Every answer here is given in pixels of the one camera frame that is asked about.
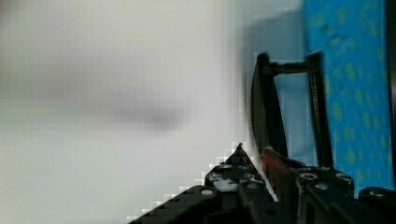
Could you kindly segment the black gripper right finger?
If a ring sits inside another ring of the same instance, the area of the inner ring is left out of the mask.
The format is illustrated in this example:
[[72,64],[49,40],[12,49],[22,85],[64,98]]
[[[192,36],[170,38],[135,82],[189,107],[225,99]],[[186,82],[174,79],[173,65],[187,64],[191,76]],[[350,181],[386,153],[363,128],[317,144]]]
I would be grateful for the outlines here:
[[262,170],[280,202],[290,211],[295,224],[299,216],[299,187],[297,178],[299,170],[305,168],[302,162],[284,157],[271,147],[266,147],[261,154]]

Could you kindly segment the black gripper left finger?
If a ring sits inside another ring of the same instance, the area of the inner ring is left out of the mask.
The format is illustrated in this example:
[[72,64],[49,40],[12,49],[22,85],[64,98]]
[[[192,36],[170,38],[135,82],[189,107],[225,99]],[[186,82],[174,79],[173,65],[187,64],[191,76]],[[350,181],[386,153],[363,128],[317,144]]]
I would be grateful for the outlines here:
[[215,188],[221,206],[205,216],[205,224],[272,224],[274,201],[261,174],[239,143],[234,153],[205,176]]

